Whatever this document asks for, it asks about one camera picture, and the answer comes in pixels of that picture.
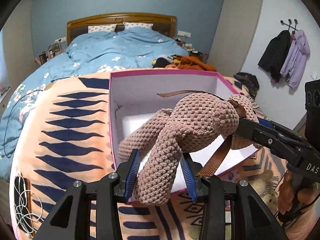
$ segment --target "pillow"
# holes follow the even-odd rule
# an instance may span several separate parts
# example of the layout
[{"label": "pillow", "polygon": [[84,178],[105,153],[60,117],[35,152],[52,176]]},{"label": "pillow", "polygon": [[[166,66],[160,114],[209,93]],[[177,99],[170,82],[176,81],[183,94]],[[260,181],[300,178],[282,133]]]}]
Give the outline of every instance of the pillow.
[{"label": "pillow", "polygon": [[146,29],[152,29],[153,27],[153,23],[126,23],[124,22],[124,29],[130,29],[133,27],[142,27],[142,28],[146,28]]},{"label": "pillow", "polygon": [[88,33],[94,32],[114,32],[117,24],[88,26]]}]

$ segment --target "white wall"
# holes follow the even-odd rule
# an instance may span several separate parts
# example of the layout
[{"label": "white wall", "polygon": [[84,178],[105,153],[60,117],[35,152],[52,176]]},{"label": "white wall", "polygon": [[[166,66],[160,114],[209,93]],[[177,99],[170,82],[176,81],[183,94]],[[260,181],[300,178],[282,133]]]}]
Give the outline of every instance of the white wall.
[{"label": "white wall", "polygon": [[[296,91],[292,91],[285,83],[272,87],[269,74],[257,65],[270,40],[285,29],[280,20],[288,23],[288,19],[298,20],[297,27],[304,30],[311,50]],[[319,66],[320,28],[301,0],[263,0],[258,27],[241,71],[257,76],[260,90],[256,101],[266,116],[293,129],[306,113],[304,84],[312,80],[310,75],[314,71],[317,71],[317,79],[320,78]]]},{"label": "white wall", "polygon": [[31,40],[31,8],[32,0],[22,0],[1,31],[5,66],[0,68],[0,84],[14,89],[37,68]]}]

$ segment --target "stuffed toy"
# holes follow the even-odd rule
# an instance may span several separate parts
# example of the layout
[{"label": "stuffed toy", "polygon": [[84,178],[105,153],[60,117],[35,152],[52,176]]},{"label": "stuffed toy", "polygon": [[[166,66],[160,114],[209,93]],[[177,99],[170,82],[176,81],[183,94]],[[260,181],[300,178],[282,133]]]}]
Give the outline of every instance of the stuffed toy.
[{"label": "stuffed toy", "polygon": [[[168,97],[191,91],[158,95]],[[174,109],[159,110],[119,144],[118,155],[124,161],[128,160],[132,149],[139,149],[141,158],[152,150],[138,174],[134,189],[136,200],[149,205],[167,203],[182,153],[197,152],[219,135],[230,139],[229,149],[251,145],[252,141],[235,133],[240,118],[258,122],[247,97],[232,95],[223,100],[202,91],[185,96]]]},{"label": "stuffed toy", "polygon": [[275,215],[278,207],[278,198],[274,190],[274,182],[271,180],[273,176],[272,170],[266,170],[256,179],[250,182],[250,185],[262,198],[271,212]]}]

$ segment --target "teddy bear arm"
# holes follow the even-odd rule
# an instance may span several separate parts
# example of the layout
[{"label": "teddy bear arm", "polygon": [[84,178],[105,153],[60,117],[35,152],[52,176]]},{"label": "teddy bear arm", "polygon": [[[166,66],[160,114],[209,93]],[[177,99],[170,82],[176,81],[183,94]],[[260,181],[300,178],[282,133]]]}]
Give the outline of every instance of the teddy bear arm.
[{"label": "teddy bear arm", "polygon": [[139,129],[122,140],[118,147],[118,155],[127,161],[133,149],[140,150],[141,158],[145,157],[156,143],[160,131],[170,118],[172,109],[161,109]]}]

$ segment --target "brown ribbon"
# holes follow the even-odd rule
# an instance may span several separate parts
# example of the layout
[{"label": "brown ribbon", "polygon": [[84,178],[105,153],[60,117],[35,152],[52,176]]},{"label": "brown ribbon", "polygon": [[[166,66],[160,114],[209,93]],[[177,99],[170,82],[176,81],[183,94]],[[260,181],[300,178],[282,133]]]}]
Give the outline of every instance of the brown ribbon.
[{"label": "brown ribbon", "polygon": [[198,177],[212,177],[224,158],[227,156],[232,143],[232,134],[230,134],[220,145],[220,147],[216,150],[216,152],[211,156],[211,158],[207,161],[204,167],[196,174]]},{"label": "brown ribbon", "polygon": [[[222,99],[214,94],[204,92],[204,91],[197,91],[197,90],[180,90],[176,92],[169,92],[169,93],[157,94],[157,95],[163,98],[167,98],[167,97],[172,97],[172,96],[185,94],[185,93],[206,93],[225,101],[225,99]],[[240,105],[237,101],[233,99],[228,100],[228,102],[233,105],[237,114],[239,115],[239,118],[246,117],[247,113],[245,111],[244,106]],[[233,134],[228,135],[228,137],[224,140],[224,142],[220,145],[220,147],[215,151],[215,153],[207,161],[204,167],[196,174],[196,176],[203,178],[203,177],[212,177],[215,174],[215,172],[217,171],[217,169],[219,168],[223,160],[226,158],[231,148],[232,137],[233,137]]]}]

